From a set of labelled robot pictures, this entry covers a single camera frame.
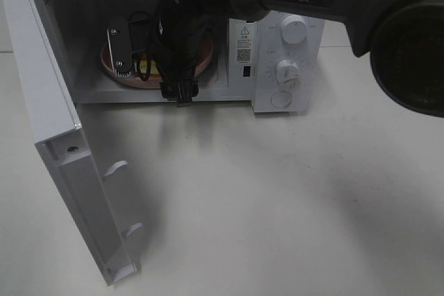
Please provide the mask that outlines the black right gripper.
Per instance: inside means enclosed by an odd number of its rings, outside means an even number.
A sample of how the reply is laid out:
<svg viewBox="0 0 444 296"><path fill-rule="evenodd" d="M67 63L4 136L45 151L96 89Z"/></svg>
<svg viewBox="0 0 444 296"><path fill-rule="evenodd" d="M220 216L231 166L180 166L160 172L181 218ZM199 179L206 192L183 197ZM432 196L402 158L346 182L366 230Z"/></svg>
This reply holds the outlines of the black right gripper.
<svg viewBox="0 0 444 296"><path fill-rule="evenodd" d="M162 97L178 107L199 93L196 58L212 17L235 17L230 0L159 0L150 52L161 73Z"/></svg>

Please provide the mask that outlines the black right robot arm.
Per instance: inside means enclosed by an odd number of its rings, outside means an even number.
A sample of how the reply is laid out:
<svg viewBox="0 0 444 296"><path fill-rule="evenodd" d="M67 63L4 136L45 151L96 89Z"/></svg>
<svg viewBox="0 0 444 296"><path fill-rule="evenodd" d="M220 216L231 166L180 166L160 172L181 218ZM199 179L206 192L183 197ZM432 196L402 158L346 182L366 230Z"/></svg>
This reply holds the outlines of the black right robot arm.
<svg viewBox="0 0 444 296"><path fill-rule="evenodd" d="M443 0L158 0L148 53L162 96L180 104L198 93L194 77L208 19L259 21L270 11L342 23L352 52L369 55L373 75L399 105L443 115Z"/></svg>

